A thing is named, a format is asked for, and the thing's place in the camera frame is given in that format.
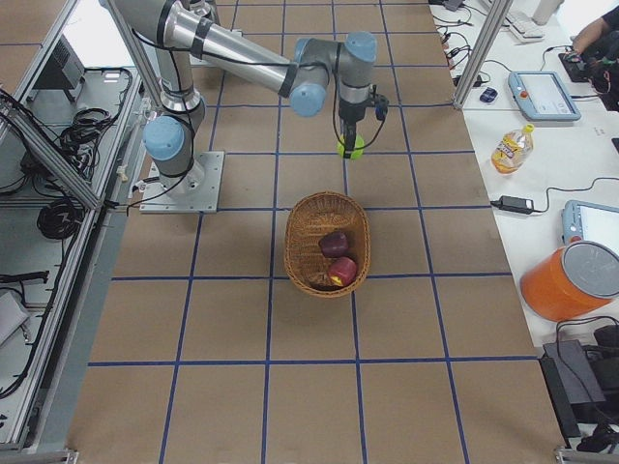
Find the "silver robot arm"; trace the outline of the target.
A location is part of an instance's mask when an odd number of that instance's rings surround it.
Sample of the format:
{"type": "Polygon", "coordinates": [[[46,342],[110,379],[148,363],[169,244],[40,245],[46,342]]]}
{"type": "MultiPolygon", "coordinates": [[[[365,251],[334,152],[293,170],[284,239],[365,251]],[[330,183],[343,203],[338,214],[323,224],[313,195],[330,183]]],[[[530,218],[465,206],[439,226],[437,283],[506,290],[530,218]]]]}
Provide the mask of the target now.
{"type": "Polygon", "coordinates": [[[357,132],[367,110],[373,109],[379,122],[386,119],[388,102],[371,82],[377,42],[369,32],[351,33],[343,42],[301,39],[293,59],[287,59],[181,1],[117,1],[114,6],[138,39],[170,60],[177,87],[163,92],[173,99],[192,94],[192,73],[181,68],[191,57],[272,90],[306,118],[322,110],[333,85],[332,125],[339,152],[348,160],[358,158],[369,145],[357,132]]]}

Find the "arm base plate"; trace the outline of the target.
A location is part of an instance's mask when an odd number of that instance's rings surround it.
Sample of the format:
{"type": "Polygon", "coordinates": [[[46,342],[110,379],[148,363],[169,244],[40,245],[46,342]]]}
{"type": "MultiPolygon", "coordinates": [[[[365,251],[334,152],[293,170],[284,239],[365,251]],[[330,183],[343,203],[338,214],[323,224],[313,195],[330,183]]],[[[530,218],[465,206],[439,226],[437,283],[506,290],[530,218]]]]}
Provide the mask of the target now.
{"type": "Polygon", "coordinates": [[[194,156],[192,170],[177,185],[177,180],[161,177],[152,161],[149,175],[157,177],[143,189],[144,202],[138,207],[145,214],[213,214],[218,210],[225,152],[201,152],[194,156]]]}

